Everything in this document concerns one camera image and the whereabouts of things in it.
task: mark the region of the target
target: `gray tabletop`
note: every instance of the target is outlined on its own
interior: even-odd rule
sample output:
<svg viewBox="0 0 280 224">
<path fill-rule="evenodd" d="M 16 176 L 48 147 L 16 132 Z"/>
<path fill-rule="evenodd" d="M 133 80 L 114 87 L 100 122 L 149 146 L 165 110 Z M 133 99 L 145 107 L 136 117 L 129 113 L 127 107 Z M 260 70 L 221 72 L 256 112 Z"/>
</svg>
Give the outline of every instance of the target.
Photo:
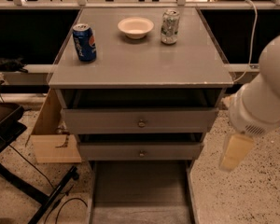
<svg viewBox="0 0 280 224">
<path fill-rule="evenodd" d="M 53 89 L 87 88 L 217 88 L 232 84 L 217 50 L 193 7 L 180 7 L 178 40 L 161 42 L 166 7 L 87 7 L 78 22 L 88 23 L 95 37 L 97 59 L 81 62 L 72 37 L 49 82 Z M 154 22 L 153 30 L 131 40 L 118 29 L 125 18 Z"/>
</svg>

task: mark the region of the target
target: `black stand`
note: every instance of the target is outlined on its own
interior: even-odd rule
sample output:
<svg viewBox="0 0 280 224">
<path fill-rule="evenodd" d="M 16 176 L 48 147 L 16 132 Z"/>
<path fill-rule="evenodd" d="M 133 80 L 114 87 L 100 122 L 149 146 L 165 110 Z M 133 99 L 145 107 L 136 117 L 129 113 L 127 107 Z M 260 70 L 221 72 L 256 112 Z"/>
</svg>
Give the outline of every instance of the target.
<svg viewBox="0 0 280 224">
<path fill-rule="evenodd" d="M 24 131 L 26 130 L 26 126 L 17 122 L 16 132 L 14 132 L 11 139 L 8 142 L 0 140 L 0 152 L 2 152 L 7 146 L 9 146 L 13 141 L 17 139 Z M 63 177 L 57 188 L 50 194 L 50 196 L 31 186 L 29 183 L 26 183 L 24 180 L 20 179 L 16 175 L 12 174 L 8 169 L 6 169 L 0 163 L 0 176 L 2 176 L 5 180 L 7 180 L 10 184 L 15 186 L 17 189 L 21 190 L 29 197 L 33 198 L 37 202 L 41 204 L 41 207 L 29 221 L 29 224 L 36 224 L 40 218 L 46 213 L 50 205 L 54 202 L 56 197 L 60 194 L 62 189 L 68 183 L 68 181 L 73 178 L 75 180 L 78 179 L 77 168 L 72 166 L 71 169 L 67 172 L 67 174 Z"/>
</svg>

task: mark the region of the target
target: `can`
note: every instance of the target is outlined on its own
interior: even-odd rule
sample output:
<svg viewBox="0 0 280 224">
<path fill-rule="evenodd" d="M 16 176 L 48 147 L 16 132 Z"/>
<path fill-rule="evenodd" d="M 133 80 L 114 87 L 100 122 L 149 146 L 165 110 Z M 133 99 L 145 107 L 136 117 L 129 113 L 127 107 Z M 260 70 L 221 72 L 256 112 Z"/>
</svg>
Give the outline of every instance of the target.
<svg viewBox="0 0 280 224">
<path fill-rule="evenodd" d="M 96 59 L 94 35 L 90 26 L 79 23 L 73 27 L 73 38 L 78 58 L 82 62 L 92 62 Z"/>
<path fill-rule="evenodd" d="M 167 9 L 162 15 L 161 42 L 174 44 L 177 41 L 179 11 L 177 9 Z"/>
</svg>

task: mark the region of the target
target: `white bowl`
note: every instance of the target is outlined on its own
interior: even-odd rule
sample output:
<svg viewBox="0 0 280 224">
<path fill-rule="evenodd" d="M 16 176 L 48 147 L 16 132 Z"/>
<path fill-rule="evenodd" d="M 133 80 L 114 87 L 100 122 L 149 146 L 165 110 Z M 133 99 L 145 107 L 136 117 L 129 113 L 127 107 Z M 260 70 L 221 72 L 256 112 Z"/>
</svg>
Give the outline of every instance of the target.
<svg viewBox="0 0 280 224">
<path fill-rule="evenodd" d="M 151 20 L 138 17 L 124 19 L 118 25 L 119 29 L 131 39 L 141 39 L 152 30 L 153 26 Z"/>
</svg>

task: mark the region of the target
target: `cardboard box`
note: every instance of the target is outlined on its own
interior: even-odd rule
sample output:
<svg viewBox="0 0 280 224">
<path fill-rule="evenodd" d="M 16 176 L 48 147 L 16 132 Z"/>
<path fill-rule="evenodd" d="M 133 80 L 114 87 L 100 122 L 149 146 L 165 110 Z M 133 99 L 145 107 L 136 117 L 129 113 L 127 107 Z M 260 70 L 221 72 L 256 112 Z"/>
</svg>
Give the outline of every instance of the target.
<svg viewBox="0 0 280 224">
<path fill-rule="evenodd" d="M 76 138 L 68 137 L 67 147 L 59 147 L 66 140 L 66 134 L 56 134 L 61 121 L 62 107 L 54 90 L 49 90 L 42 105 L 35 126 L 31 132 L 36 161 L 41 162 L 82 162 L 77 150 Z"/>
</svg>

